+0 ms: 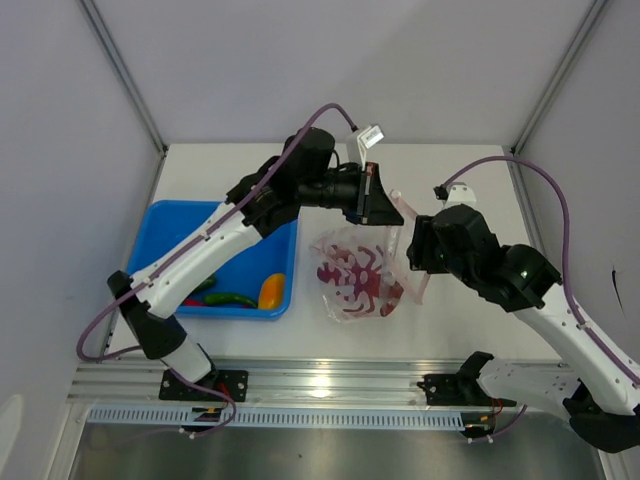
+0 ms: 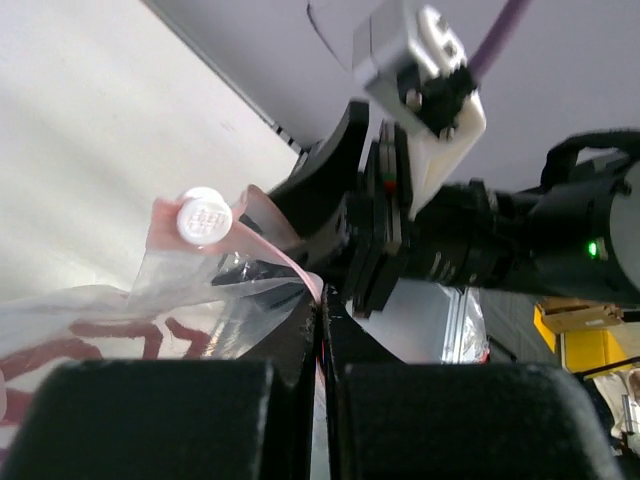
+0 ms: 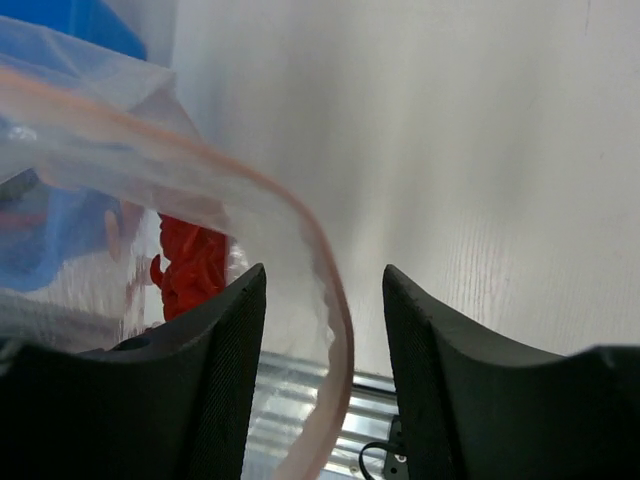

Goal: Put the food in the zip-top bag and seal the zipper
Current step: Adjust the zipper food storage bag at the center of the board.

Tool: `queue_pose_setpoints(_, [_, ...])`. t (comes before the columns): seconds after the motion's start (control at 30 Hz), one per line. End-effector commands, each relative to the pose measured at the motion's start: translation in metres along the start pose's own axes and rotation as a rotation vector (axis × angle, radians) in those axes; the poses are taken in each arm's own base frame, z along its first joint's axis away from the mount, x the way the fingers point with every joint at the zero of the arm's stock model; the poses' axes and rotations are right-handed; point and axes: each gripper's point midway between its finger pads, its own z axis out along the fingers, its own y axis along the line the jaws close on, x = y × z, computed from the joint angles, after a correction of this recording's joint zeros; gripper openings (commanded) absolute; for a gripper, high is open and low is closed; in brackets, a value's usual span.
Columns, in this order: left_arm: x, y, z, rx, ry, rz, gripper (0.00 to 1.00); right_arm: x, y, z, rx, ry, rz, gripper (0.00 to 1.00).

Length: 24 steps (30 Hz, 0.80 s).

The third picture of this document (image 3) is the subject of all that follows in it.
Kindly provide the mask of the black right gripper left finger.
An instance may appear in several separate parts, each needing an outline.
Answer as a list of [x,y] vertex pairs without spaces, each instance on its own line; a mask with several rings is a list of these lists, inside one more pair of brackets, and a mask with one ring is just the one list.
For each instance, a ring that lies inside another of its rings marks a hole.
[[237,479],[266,272],[110,350],[1,340],[5,479]]

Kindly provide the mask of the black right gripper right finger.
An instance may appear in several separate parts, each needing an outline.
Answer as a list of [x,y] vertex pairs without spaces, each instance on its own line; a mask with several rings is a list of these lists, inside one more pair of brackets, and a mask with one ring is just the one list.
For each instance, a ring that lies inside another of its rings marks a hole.
[[507,338],[394,266],[382,281],[413,479],[635,479],[639,350],[569,356]]

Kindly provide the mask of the red toy lobster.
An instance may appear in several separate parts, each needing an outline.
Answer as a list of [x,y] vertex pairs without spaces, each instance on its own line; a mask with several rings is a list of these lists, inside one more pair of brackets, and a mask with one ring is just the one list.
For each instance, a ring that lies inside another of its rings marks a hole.
[[226,288],[229,239],[168,215],[159,218],[161,253],[151,260],[149,273],[170,322]]

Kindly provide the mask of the clear pink zip top bag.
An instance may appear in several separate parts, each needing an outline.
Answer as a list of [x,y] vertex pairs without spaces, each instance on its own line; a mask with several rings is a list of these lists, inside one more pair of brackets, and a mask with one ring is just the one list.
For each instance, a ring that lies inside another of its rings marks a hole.
[[113,70],[101,74],[97,98],[1,64],[1,113],[88,141],[81,183],[118,199],[123,214],[119,240],[66,262],[47,287],[22,293],[1,286],[1,340],[78,354],[110,350],[168,323],[149,273],[161,253],[163,214],[228,237],[226,288],[251,267],[264,267],[260,355],[335,365],[350,386],[349,307],[309,209],[269,177],[204,144],[175,97],[171,71],[118,53],[108,64]]

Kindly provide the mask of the blue plastic bin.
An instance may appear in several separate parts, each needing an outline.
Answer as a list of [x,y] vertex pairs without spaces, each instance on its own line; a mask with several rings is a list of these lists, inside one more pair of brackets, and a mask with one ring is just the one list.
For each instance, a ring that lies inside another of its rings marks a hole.
[[[110,54],[147,58],[142,40],[104,1],[4,1],[1,64],[99,97]],[[1,286],[31,292],[64,264],[119,240],[118,199],[82,185],[90,143],[40,120],[1,113]]]

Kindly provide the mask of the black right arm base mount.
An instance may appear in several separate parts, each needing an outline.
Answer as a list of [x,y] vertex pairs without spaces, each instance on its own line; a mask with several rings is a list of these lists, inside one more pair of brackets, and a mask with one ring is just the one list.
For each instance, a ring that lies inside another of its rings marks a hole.
[[[375,473],[367,463],[371,451],[384,455],[379,472]],[[409,468],[402,424],[398,415],[391,420],[388,438],[385,441],[375,440],[365,444],[358,455],[358,467],[366,480],[389,479],[408,480]]]

